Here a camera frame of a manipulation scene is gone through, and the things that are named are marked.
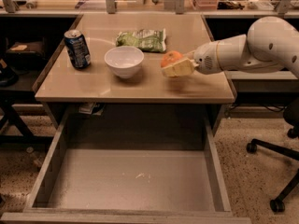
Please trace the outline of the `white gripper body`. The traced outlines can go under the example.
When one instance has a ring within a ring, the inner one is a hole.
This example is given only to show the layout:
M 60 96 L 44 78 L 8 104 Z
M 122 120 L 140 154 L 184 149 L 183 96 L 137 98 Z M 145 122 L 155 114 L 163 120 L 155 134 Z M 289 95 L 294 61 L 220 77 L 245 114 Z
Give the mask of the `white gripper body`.
M 221 67 L 217 57 L 218 42 L 209 42 L 199 46 L 193 59 L 196 64 L 195 70 L 201 74 L 210 75 L 221 72 Z

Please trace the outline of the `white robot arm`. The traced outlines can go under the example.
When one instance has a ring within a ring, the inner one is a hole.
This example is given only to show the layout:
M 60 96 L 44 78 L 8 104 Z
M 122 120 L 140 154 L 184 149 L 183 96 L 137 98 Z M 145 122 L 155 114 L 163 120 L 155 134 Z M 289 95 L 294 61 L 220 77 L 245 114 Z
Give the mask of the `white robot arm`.
M 299 32 L 279 17 L 255 21 L 245 35 L 205 43 L 162 67 L 165 77 L 222 71 L 276 72 L 286 68 L 299 77 Z

